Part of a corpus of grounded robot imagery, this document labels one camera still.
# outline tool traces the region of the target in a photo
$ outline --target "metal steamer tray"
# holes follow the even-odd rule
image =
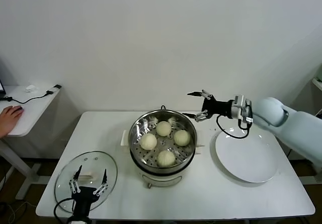
[[[162,137],[157,134],[156,126],[161,121],[167,121],[171,125],[172,131],[169,136]],[[174,134],[178,130],[186,130],[190,133],[191,140],[187,146],[181,147],[175,144]],[[156,147],[150,151],[142,149],[139,143],[146,133],[153,134],[157,139]],[[137,119],[129,132],[128,142],[131,156],[140,168],[150,174],[171,175],[183,170],[191,162],[195,154],[197,133],[194,125],[186,116],[162,106],[160,110],[148,112]],[[171,167],[162,168],[157,165],[157,156],[164,150],[171,151],[176,156],[176,162]]]

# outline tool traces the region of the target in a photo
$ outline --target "glass lid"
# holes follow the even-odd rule
[[[108,187],[99,200],[91,205],[91,210],[93,210],[102,204],[114,189],[117,179],[116,162],[109,154],[99,151],[84,153],[71,160],[61,170],[56,180],[54,194],[57,203],[71,197],[69,181],[73,179],[75,172],[79,170],[80,166],[82,166],[82,171],[78,177],[79,187],[100,187],[106,170]],[[74,204],[73,200],[69,200],[60,204],[60,207],[72,213]]]

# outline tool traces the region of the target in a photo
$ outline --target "steamed bun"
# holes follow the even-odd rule
[[[190,133],[186,130],[179,130],[175,133],[175,143],[178,146],[184,147],[190,143]]]
[[[162,137],[168,136],[171,133],[171,125],[166,121],[159,122],[156,126],[156,132]]]
[[[173,152],[164,150],[159,153],[156,162],[160,167],[170,167],[176,162],[176,156]]]
[[[156,137],[151,133],[147,133],[143,135],[142,138],[140,139],[140,146],[144,150],[154,149],[156,146]]]

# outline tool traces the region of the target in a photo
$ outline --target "pot handle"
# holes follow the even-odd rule
[[[123,131],[121,146],[129,147],[129,131],[128,130]]]
[[[196,155],[200,155],[201,154],[201,151],[202,151],[202,148],[201,147],[205,147],[205,143],[203,142],[202,140],[202,134],[203,132],[200,131],[200,130],[197,130],[197,145],[196,145]]]

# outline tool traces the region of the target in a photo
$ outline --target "human hand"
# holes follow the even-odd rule
[[[24,110],[21,106],[9,106],[0,113],[0,138],[7,136],[14,129]]]

